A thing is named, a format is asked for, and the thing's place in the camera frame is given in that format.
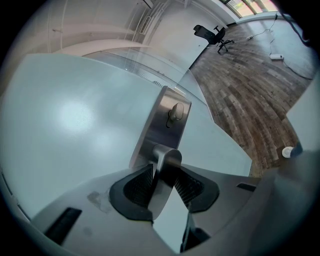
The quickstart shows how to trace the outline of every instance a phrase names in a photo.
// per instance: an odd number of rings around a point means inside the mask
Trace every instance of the chair backrest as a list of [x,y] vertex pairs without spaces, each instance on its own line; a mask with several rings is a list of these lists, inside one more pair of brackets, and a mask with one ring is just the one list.
[[195,31],[194,34],[197,37],[204,38],[208,41],[209,44],[215,45],[219,43],[220,40],[225,36],[226,30],[223,28],[217,34],[214,34],[210,30],[206,29],[204,26],[196,25],[193,30]]

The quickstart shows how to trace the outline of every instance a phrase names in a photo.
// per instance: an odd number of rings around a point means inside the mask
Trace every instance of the glass panel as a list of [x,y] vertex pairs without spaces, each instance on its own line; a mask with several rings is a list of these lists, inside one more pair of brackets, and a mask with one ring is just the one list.
[[240,17],[254,14],[241,0],[231,0],[226,5]]
[[251,6],[252,9],[254,9],[254,11],[258,14],[258,13],[262,13],[262,12],[266,12],[263,10],[262,8],[262,4],[260,0],[247,0],[246,1],[248,5]]
[[67,54],[27,55],[8,86],[1,165],[31,219],[78,184],[127,169],[161,90],[115,66]]
[[201,115],[206,119],[213,121],[212,115],[210,113],[210,110],[207,104],[205,103],[206,100],[202,92],[201,91],[197,92],[195,90],[192,90],[193,88],[199,88],[199,85],[190,71],[188,71],[182,77],[180,81],[181,84],[180,83],[178,84],[172,81],[171,79],[169,79],[168,77],[162,75],[161,73],[153,70],[152,68],[149,68],[146,65],[140,64],[136,61],[125,58],[123,56],[116,55],[114,52],[113,53],[110,53],[110,52],[99,51],[95,53],[90,53],[85,57],[94,59],[100,62],[104,62],[110,65],[113,65],[115,67],[118,67],[120,69],[126,70],[130,73],[133,73],[137,76],[140,76],[144,79],[149,80],[150,82],[154,83],[159,87],[168,86],[174,89],[176,92],[182,94],[188,100],[190,100],[192,102],[193,109],[195,109],[198,112],[198,115]]
[[259,2],[263,3],[267,12],[278,11],[277,7],[270,0],[259,0]]
[[170,78],[174,82],[178,83],[184,76],[187,70],[184,70],[173,62],[164,59],[160,55],[156,54],[153,49],[149,48],[120,48],[110,49],[106,52],[122,56],[126,59],[130,59],[142,65],[145,65],[161,74]]

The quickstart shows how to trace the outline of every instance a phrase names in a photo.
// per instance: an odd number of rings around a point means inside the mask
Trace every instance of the white wall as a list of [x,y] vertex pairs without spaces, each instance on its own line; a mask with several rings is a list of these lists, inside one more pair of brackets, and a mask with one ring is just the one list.
[[187,70],[208,45],[207,40],[194,35],[196,25],[213,31],[218,23],[192,4],[184,8],[182,3],[173,1],[163,13],[149,46],[169,54],[175,64]]
[[146,15],[148,10],[143,0],[50,0],[15,39],[2,70],[7,76],[2,82],[8,82],[8,74],[13,73],[26,54],[53,53],[61,45],[65,48],[94,40],[131,40],[142,14]]
[[139,47],[141,49],[148,48],[147,45],[142,45],[139,42],[134,42],[124,39],[102,39],[89,42],[81,42],[67,46],[62,50],[57,50],[54,54],[68,54],[74,56],[85,56],[99,51],[119,48]]
[[304,151],[320,149],[320,71],[286,114]]

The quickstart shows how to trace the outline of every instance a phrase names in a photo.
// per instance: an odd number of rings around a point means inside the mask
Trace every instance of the metal door plate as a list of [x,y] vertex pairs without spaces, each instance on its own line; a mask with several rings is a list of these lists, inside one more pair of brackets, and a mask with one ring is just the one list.
[[[182,118],[176,120],[173,125],[168,128],[169,112],[178,103],[183,104]],[[145,122],[142,133],[133,150],[129,167],[132,168],[149,163],[156,163],[157,159],[153,155],[153,148],[157,144],[177,149],[186,126],[190,108],[190,100],[175,90],[164,86]]]

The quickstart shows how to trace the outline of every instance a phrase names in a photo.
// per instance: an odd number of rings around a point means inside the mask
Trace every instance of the black slot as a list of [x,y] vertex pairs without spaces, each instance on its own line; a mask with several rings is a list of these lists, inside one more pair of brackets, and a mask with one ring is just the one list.
[[236,185],[238,188],[240,189],[243,189],[243,190],[248,190],[248,191],[255,191],[256,189],[256,186],[254,185],[250,185],[250,184],[247,184],[247,183],[239,183],[238,185]]
[[82,210],[79,209],[67,208],[45,232],[45,235],[58,245],[61,245],[81,212]]

